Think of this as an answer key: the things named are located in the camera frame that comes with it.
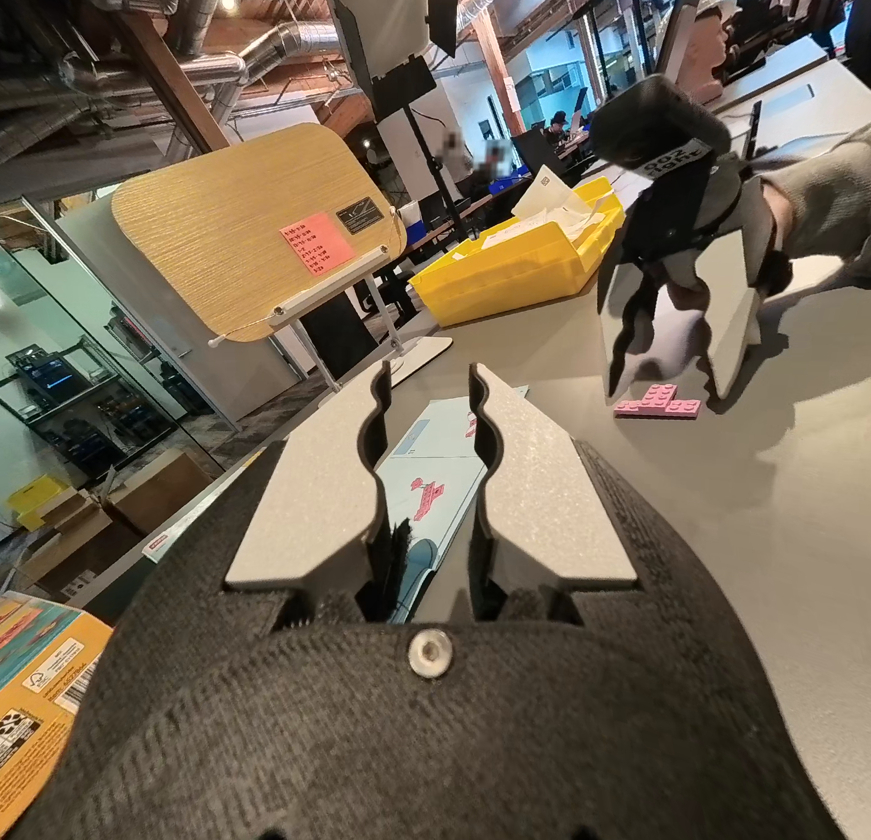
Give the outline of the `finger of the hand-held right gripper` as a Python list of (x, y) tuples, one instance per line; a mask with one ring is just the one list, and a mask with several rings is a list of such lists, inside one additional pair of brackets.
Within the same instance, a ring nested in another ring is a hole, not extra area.
[(735, 213), (695, 263), (709, 300), (704, 312), (709, 330), (706, 358), (716, 395), (724, 400), (743, 362), (752, 329), (758, 328), (762, 299), (758, 282), (776, 244), (776, 223), (763, 181), (743, 184)]
[(605, 260), (597, 277), (597, 315), (604, 353), (603, 384), (608, 399), (635, 377), (651, 354), (655, 318), (665, 280), (636, 264)]

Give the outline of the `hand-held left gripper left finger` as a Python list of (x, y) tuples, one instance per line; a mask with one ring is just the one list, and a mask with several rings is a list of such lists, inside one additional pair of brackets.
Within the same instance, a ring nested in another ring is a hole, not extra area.
[(357, 598), (367, 620), (396, 602), (396, 551), (376, 464), (387, 449), (391, 365), (366, 367), (287, 436), (224, 584)]

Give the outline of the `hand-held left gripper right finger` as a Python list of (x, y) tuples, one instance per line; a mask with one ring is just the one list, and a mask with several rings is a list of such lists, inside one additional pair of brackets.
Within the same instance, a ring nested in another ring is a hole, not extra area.
[(484, 465), (468, 555), (473, 618), (495, 620), (519, 592), (548, 608), (634, 589), (635, 567), (572, 435), (482, 363), (470, 366), (469, 390)]

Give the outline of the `long pink brick plate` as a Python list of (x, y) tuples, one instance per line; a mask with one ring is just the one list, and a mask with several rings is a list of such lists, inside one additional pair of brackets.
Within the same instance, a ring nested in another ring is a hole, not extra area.
[(701, 408), (699, 399), (626, 399), (617, 403), (612, 412), (620, 419), (695, 420)]

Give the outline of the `yellow plastic bin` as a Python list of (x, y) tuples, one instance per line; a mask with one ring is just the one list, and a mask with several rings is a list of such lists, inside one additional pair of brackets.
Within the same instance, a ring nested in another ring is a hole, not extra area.
[(466, 240), (411, 279), (411, 286), (443, 328), (579, 294), (594, 279), (626, 219), (611, 181), (604, 176), (574, 190), (591, 208), (571, 239), (552, 220), (525, 226), (515, 217)]

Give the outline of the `light blue instruction booklet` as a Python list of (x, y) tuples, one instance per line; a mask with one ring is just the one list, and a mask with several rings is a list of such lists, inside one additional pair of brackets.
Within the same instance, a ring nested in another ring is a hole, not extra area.
[(480, 482), (468, 397), (431, 400), (376, 473), (394, 527), (409, 527), (405, 572), (389, 621), (406, 623), (441, 566)]

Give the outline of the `person's right forearm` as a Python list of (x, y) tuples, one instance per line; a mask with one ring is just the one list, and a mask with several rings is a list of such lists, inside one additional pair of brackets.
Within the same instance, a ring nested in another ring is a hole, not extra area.
[(789, 258), (840, 258), (847, 274), (870, 276), (870, 125), (824, 154), (764, 175), (793, 205), (782, 250)]

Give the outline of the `grey desk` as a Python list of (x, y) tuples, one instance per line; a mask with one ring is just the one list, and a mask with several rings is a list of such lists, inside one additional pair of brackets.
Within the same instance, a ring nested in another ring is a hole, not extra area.
[(603, 454), (713, 574), (763, 661), (808, 773), (844, 833), (869, 838), (869, 275), (795, 262), (760, 313), (732, 396), (696, 421), (616, 420), (595, 285), (452, 330), (396, 389), (391, 444), (469, 364)]

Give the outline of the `person's right hand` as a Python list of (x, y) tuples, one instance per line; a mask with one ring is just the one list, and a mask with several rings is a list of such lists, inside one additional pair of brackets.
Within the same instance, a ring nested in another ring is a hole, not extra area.
[(773, 219), (774, 248), (782, 251), (793, 228), (793, 205), (789, 197), (769, 181), (763, 181), (763, 197)]

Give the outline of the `white paper bags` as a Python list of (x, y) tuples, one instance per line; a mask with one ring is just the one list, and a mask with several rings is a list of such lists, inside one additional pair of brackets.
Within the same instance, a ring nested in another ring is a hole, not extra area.
[(480, 249), (495, 247), (511, 238), (553, 223), (571, 243), (592, 226), (604, 220), (605, 203), (616, 195), (612, 184), (602, 177), (585, 184), (598, 188), (591, 199), (568, 187), (555, 172), (543, 166), (528, 191), (512, 210), (512, 216), (501, 225), (482, 233)]

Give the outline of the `brown cardboard box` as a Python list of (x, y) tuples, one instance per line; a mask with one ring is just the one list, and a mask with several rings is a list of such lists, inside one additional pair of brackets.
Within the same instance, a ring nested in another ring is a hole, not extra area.
[(106, 495), (66, 490), (41, 508), (48, 536), (8, 588), (68, 602), (212, 481), (189, 453), (170, 449)]

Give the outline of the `white bar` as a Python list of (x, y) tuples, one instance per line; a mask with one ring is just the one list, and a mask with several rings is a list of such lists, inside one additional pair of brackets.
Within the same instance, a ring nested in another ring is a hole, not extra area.
[(314, 285), (307, 290), (300, 291), (276, 306), (271, 314), (265, 318), (265, 322), (275, 329), (292, 323), (348, 290), (359, 281), (371, 277), (389, 260), (390, 254), (387, 244), (379, 244), (342, 268), (335, 269), (329, 275), (318, 278)]

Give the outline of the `glass partition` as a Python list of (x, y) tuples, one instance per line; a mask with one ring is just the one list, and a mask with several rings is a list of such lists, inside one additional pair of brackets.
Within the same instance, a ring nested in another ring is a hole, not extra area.
[(211, 479), (234, 427), (66, 248), (61, 203), (2, 203), (2, 532), (41, 479), (124, 480), (180, 449)]

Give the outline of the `pink sticky note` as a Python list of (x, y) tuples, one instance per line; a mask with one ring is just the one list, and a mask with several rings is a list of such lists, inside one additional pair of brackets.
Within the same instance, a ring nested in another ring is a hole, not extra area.
[(357, 254), (334, 216), (318, 212), (279, 229), (307, 272), (322, 278), (348, 264)]

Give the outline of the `small yellow box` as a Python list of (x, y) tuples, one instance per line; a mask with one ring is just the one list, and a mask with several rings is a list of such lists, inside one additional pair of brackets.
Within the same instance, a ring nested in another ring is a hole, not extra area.
[(76, 490), (65, 480), (42, 474), (8, 496), (5, 504), (14, 514), (18, 527), (35, 532), (44, 526), (39, 512), (50, 502), (68, 497), (69, 492)]

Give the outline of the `dark label plate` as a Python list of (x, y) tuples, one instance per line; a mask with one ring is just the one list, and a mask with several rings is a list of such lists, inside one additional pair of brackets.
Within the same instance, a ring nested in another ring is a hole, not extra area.
[(334, 214), (351, 236), (359, 235), (384, 220), (381, 209), (368, 195), (337, 210)]

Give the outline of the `wooden board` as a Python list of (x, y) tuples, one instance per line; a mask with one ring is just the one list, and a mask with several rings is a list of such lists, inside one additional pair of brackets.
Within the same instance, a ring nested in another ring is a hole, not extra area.
[[(335, 212), (371, 196), (384, 220), (351, 236)], [(209, 345), (260, 341), (264, 318), (314, 285), (279, 229), (334, 216), (359, 258), (407, 247), (399, 213), (342, 138), (303, 122), (124, 182), (111, 202), (125, 237), (214, 334)]]

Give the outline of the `yellow toy box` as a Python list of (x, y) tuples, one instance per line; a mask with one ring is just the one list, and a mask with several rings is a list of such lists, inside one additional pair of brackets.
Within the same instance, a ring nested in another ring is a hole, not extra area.
[(113, 629), (83, 610), (1, 596), (1, 835), (55, 768)]

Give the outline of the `black studio light on stand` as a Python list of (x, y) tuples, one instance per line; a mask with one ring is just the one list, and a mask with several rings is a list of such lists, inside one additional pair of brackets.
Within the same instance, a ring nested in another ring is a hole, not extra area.
[(460, 238), (469, 236), (412, 104), (436, 89), (424, 58), (434, 43), (456, 52), (459, 0), (327, 0), (345, 62), (377, 122), (401, 111)]

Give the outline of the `silver ventilation duct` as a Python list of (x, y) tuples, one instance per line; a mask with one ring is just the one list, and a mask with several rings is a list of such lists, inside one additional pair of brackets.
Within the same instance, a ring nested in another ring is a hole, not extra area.
[[(335, 27), (323, 21), (286, 21), (255, 39), (240, 54), (203, 54), (180, 62), (194, 87), (230, 84), (245, 88), (277, 66), (304, 54), (336, 54)], [(156, 94), (135, 68), (86, 63), (73, 53), (44, 71), (25, 67), (2, 74), (2, 161), (120, 97)]]

